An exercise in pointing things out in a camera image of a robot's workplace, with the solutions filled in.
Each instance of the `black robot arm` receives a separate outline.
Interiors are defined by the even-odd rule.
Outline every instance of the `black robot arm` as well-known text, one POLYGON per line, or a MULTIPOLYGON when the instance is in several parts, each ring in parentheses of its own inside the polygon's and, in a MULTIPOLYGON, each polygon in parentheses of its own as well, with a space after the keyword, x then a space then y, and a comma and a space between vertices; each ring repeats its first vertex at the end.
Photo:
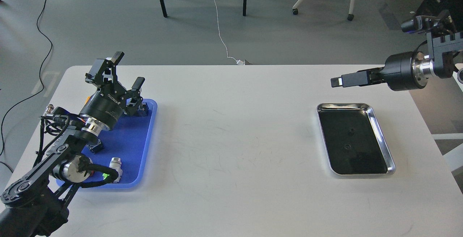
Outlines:
POLYGON ((441 79, 457 71, 454 55, 463 50, 463 32, 456 32, 447 10, 439 16, 416 16, 402 23, 402 31, 426 33, 429 55, 418 52, 403 52, 387 58, 384 67, 361 70, 331 79, 331 87, 367 86, 387 83, 392 90, 423 89, 430 77, 441 79))
POLYGON ((97 60, 86 74, 86 82, 94 84, 97 92, 80 115, 47 107, 41 117, 41 128, 45 120, 52 120, 61 131, 45 148, 41 133, 33 168, 3 192, 1 201, 6 209, 0 214, 0 237, 49 236, 68 221, 68 205, 80 187, 101 186, 118 178, 116 170, 93 164, 82 150, 87 144, 97 142, 101 130, 112 129, 122 113, 133 115, 139 108, 146 108, 140 97, 144 78, 138 77, 128 91, 122 90, 117 81, 116 65, 123 55, 117 52, 112 59, 97 60), (102 181, 84 182, 92 171, 109 176, 102 181), (49 176, 64 181, 55 192, 48 188, 49 176))

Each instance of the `silver metal tray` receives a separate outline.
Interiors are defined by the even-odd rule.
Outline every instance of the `silver metal tray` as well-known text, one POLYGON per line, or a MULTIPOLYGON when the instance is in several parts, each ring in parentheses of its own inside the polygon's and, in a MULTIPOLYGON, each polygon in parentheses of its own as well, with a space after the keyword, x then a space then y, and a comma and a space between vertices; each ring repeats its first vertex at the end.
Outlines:
POLYGON ((365 103, 322 103, 317 113, 334 173, 394 173, 395 164, 372 107, 365 103))

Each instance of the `blue tray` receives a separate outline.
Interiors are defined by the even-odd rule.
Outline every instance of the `blue tray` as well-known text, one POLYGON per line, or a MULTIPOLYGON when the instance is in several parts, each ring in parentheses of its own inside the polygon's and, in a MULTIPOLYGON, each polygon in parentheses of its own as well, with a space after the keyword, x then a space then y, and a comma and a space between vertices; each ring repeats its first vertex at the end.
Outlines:
MULTIPOLYGON (((154 127, 154 118, 157 111, 157 103, 154 100, 144 99, 149 107, 146 117, 127 117, 123 115, 119 118, 112 131, 102 131, 98 138, 103 142, 104 149, 98 153, 84 147, 82 153, 88 156, 93 163, 109 166, 113 157, 119 157, 122 161, 122 177, 119 183, 106 184, 97 188, 127 189, 136 186, 143 176, 146 155, 149 149, 149 141, 154 127)), ((95 172, 84 182, 100 181, 103 175, 95 172)), ((58 185, 63 181, 56 180, 58 185)))

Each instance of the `white table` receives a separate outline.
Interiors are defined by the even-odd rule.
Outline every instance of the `white table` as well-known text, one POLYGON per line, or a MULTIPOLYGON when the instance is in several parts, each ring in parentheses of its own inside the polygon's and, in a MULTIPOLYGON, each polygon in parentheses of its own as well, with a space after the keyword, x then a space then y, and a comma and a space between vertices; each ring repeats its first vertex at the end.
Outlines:
MULTIPOLYGON (((146 77, 142 95, 158 103, 144 179, 126 191, 79 190, 52 237, 461 237, 463 195, 410 94, 330 87, 369 67, 119 66, 123 85, 146 77), (371 105, 396 172, 334 176, 316 114, 323 102, 371 105)), ((95 91, 89 69, 68 69, 51 103, 78 113, 95 91)), ((10 183, 37 146, 38 130, 10 183)))

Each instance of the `white cable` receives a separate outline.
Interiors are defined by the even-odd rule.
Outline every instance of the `white cable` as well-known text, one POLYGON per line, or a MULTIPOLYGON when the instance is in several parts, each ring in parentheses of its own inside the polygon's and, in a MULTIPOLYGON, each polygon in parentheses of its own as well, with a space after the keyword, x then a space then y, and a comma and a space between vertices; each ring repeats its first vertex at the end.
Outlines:
POLYGON ((227 58, 231 58, 231 59, 235 60, 236 63, 238 64, 238 60, 236 60, 235 58, 233 58, 233 57, 231 57, 231 56, 228 56, 228 48, 227 48, 227 46, 225 45, 225 42, 223 41, 222 36, 220 36, 220 27, 218 26, 218 9, 217 9, 217 3, 215 2, 215 0, 214 0, 214 4, 215 4, 215 13, 217 14, 217 29, 218 29, 218 36, 220 37, 220 40, 222 41, 222 43, 223 43, 224 46, 225 46, 225 49, 226 49, 226 51, 227 51, 227 58))

